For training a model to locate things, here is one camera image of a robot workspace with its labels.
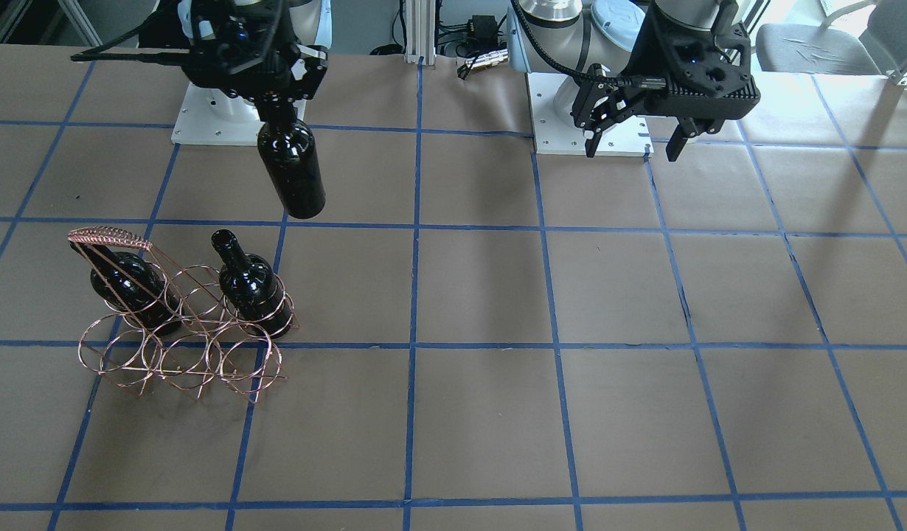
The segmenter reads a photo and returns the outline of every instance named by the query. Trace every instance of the chair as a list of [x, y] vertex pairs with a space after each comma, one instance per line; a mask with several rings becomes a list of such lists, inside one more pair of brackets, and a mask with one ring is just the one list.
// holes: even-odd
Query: chair
[[[830, 27], [835, 18], [876, 4], [858, 38]], [[756, 41], [758, 63], [770, 72], [887, 74], [907, 84], [907, 0], [864, 0], [831, 13], [820, 27], [765, 24]]]

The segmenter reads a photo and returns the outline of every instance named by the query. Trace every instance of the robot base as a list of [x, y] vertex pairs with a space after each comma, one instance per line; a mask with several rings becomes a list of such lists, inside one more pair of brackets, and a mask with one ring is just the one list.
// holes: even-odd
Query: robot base
[[[306, 102], [296, 103], [302, 120]], [[173, 144], [188, 145], [257, 145], [257, 132], [263, 122], [257, 111], [241, 98], [225, 97], [213, 88], [188, 83], [181, 111], [171, 131]]]
[[[535, 131], [535, 152], [543, 155], [585, 155], [585, 132], [571, 124], [571, 117], [559, 117], [552, 98], [567, 80], [564, 74], [528, 74], [529, 102]], [[653, 154], [647, 122], [630, 118], [605, 131], [596, 156], [643, 157]]]

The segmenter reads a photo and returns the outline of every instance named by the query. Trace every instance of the black bottle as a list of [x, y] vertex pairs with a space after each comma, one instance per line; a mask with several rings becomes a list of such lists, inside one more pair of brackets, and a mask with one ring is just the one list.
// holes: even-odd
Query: black bottle
[[93, 265], [90, 285], [114, 308], [132, 312], [138, 324], [150, 332], [154, 330], [157, 336], [167, 336], [181, 328], [178, 320], [169, 322], [178, 310], [178, 299], [171, 293], [164, 294], [164, 300], [161, 299], [164, 282], [149, 263], [132, 252], [112, 252], [107, 246], [73, 242], [70, 246]]
[[292, 310], [284, 303], [284, 291], [274, 269], [261, 256], [244, 254], [234, 232], [211, 235], [211, 245], [224, 261], [220, 270], [220, 289], [230, 300], [237, 315], [264, 329], [277, 339], [291, 328]]
[[262, 101], [257, 108], [267, 122], [257, 134], [257, 150], [286, 214], [298, 219], [318, 215], [326, 204], [326, 192], [313, 132], [296, 117], [291, 102]]

